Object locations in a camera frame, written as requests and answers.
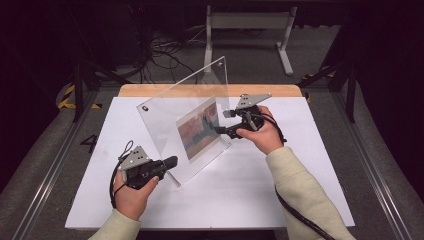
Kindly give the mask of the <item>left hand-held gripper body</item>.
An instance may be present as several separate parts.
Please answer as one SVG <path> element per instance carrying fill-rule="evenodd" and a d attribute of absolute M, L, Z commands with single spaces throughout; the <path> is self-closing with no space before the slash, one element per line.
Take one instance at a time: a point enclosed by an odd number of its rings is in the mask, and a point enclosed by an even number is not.
<path fill-rule="evenodd" d="M 118 169 L 123 174 L 124 183 L 136 190 L 144 187 L 155 176 L 162 180 L 167 171 L 162 160 L 153 161 L 141 146 L 127 154 Z"/>

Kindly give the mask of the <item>clear acrylic photo frame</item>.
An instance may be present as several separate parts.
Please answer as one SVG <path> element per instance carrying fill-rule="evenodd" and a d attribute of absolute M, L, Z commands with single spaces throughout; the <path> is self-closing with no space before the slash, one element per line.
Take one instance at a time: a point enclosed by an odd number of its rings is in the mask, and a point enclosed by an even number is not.
<path fill-rule="evenodd" d="M 219 126 L 231 124 L 231 120 L 223 116 L 223 111 L 230 108 L 230 97 L 224 90 L 228 85 L 226 59 L 221 57 L 208 67 L 210 72 L 203 67 L 137 107 L 160 157 L 178 157 L 177 166 L 168 172 L 182 185 L 231 146 L 228 136 L 218 134 L 211 147 L 190 163 L 177 130 L 177 120 L 199 106 L 203 99 L 211 97 L 216 98 Z"/>

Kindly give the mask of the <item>wooden table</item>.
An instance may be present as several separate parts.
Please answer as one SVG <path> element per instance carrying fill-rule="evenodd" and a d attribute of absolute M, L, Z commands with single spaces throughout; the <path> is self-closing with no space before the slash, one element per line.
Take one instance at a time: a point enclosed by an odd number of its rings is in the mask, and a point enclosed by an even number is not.
<path fill-rule="evenodd" d="M 172 84 L 125 84 L 120 88 L 119 97 L 152 97 L 168 88 Z M 229 96 L 247 94 L 271 93 L 274 97 L 301 97 L 302 93 L 297 85 L 281 84 L 228 84 L 224 90 Z"/>

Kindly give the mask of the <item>white table board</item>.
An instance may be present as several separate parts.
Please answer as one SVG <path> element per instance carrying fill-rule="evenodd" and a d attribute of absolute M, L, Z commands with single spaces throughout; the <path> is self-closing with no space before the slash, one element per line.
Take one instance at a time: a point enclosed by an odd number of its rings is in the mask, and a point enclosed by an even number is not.
<path fill-rule="evenodd" d="M 129 141 L 148 156 L 159 153 L 137 111 L 141 97 L 113 99 L 97 145 L 66 220 L 69 229 L 99 228 L 111 214 L 109 183 Z M 265 102 L 290 147 L 319 181 L 344 223 L 354 220 L 306 100 L 272 97 Z M 224 152 L 177 186 L 166 176 L 150 195 L 145 230 L 274 229 L 287 221 L 264 155 L 248 140 L 230 140 Z"/>

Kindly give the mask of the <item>white metal stand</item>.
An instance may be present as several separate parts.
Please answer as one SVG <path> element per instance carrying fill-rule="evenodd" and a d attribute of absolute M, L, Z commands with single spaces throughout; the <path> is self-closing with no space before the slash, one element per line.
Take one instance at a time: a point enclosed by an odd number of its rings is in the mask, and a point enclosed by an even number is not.
<path fill-rule="evenodd" d="M 297 14 L 297 8 L 292 7 L 288 11 L 283 12 L 216 12 L 212 10 L 210 5 L 206 10 L 206 48 L 204 56 L 204 67 L 206 72 L 211 69 L 208 65 L 212 62 L 213 29 L 273 29 L 281 30 L 283 38 L 276 43 L 276 48 L 280 56 L 285 74 L 292 76 L 293 68 L 289 61 L 286 47 L 291 34 L 292 27 Z"/>

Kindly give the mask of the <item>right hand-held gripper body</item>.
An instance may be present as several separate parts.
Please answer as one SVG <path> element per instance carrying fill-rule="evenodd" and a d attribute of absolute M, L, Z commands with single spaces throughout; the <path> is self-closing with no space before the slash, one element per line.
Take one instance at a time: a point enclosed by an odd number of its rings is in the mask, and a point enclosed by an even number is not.
<path fill-rule="evenodd" d="M 228 136 L 231 139 L 241 139 L 241 136 L 236 133 L 237 129 L 258 131 L 264 125 L 264 117 L 258 108 L 258 103 L 261 103 L 271 96 L 271 93 L 255 95 L 242 94 L 234 109 L 236 111 L 236 116 L 241 117 L 241 122 L 228 128 L 230 131 Z"/>

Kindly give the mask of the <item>yellow black floor tape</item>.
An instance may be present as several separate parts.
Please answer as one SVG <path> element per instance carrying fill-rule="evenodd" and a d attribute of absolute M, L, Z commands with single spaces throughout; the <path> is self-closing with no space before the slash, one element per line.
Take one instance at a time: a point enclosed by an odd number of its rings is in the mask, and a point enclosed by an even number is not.
<path fill-rule="evenodd" d="M 74 103 L 69 103 L 69 99 L 71 97 L 71 94 L 75 90 L 75 85 L 71 84 L 65 91 L 65 94 L 63 95 L 62 99 L 60 100 L 58 104 L 58 108 L 68 108 L 68 109 L 75 109 L 76 105 Z"/>

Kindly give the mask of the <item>printed photo card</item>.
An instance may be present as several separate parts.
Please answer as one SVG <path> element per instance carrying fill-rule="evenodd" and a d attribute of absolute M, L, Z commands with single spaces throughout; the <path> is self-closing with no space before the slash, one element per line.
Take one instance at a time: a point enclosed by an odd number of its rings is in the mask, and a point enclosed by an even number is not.
<path fill-rule="evenodd" d="M 216 98 L 203 99 L 202 103 L 176 121 L 188 161 L 193 163 L 219 135 L 215 128 L 219 126 Z"/>

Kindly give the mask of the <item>black tripod stand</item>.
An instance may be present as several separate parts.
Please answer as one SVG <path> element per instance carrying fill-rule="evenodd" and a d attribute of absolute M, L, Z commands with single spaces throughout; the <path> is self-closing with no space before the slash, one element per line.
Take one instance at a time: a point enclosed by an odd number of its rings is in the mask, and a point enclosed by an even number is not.
<path fill-rule="evenodd" d="M 101 80 L 96 72 L 121 85 L 127 84 L 128 80 L 114 73 L 116 67 L 93 8 L 90 5 L 65 3 L 63 11 L 63 42 L 73 63 L 75 120 L 79 120 L 87 109 L 84 102 L 84 86 L 87 86 L 89 91 L 98 91 L 101 86 Z"/>
<path fill-rule="evenodd" d="M 342 87 L 347 85 L 345 111 L 348 119 L 354 123 L 354 102 L 357 83 L 357 69 L 351 61 L 342 61 L 340 63 L 336 63 L 335 65 L 324 67 L 319 72 L 306 77 L 304 80 L 301 80 L 299 83 L 297 83 L 297 86 L 299 88 L 305 88 L 317 82 L 318 80 L 327 77 L 329 74 L 333 75 L 331 81 L 327 85 L 327 88 L 330 92 L 340 92 Z"/>

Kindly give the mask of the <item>aluminium floor rail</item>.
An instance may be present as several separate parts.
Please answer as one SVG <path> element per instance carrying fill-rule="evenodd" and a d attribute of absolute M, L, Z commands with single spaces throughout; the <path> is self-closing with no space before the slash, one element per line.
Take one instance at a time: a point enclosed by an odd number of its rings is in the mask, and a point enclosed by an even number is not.
<path fill-rule="evenodd" d="M 349 119 L 346 113 L 346 104 L 344 103 L 342 95 L 340 93 L 331 93 L 331 97 L 359 150 L 361 164 L 396 239 L 412 240 L 411 234 L 394 202 L 393 195 L 381 172 L 373 162 L 357 125 Z"/>
<path fill-rule="evenodd" d="M 37 192 L 32 199 L 24 217 L 22 218 L 17 230 L 15 231 L 12 240 L 27 240 L 29 233 L 32 231 L 58 177 L 65 164 L 65 159 L 69 154 L 71 145 L 76 138 L 76 135 L 82 126 L 92 104 L 98 96 L 97 91 L 89 91 L 83 98 L 83 110 L 80 113 L 79 118 L 70 125 L 69 130 L 65 135 L 60 148 L 50 165 L 43 181 L 37 188 Z"/>

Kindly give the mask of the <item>person's right hand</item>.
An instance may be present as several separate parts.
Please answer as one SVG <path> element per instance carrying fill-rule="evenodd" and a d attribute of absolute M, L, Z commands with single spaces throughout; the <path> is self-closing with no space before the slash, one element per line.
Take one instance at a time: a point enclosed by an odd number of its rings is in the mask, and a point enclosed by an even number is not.
<path fill-rule="evenodd" d="M 278 129 L 275 127 L 276 122 L 273 119 L 272 113 L 266 106 L 259 105 L 258 108 L 265 117 L 264 125 L 258 131 L 237 129 L 236 133 L 252 141 L 261 152 L 268 155 L 272 151 L 283 147 L 284 143 L 280 139 Z"/>

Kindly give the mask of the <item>metal frame pin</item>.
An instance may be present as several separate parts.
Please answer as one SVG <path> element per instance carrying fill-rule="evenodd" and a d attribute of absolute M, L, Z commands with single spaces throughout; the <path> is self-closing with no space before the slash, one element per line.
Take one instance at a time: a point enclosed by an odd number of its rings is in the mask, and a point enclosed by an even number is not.
<path fill-rule="evenodd" d="M 177 188 L 180 188 L 182 184 L 177 180 L 177 178 L 172 174 L 172 172 L 168 172 L 168 175 L 172 179 L 172 181 L 175 183 Z"/>

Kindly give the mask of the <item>person's left hand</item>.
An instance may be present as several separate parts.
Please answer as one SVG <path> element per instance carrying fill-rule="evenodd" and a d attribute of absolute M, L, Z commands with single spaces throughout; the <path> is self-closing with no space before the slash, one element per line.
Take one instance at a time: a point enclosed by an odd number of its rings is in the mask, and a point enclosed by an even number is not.
<path fill-rule="evenodd" d="M 148 198 L 158 182 L 159 178 L 155 176 L 144 187 L 136 190 L 124 184 L 122 173 L 118 171 L 113 186 L 116 209 L 129 219 L 138 221 L 144 213 Z"/>

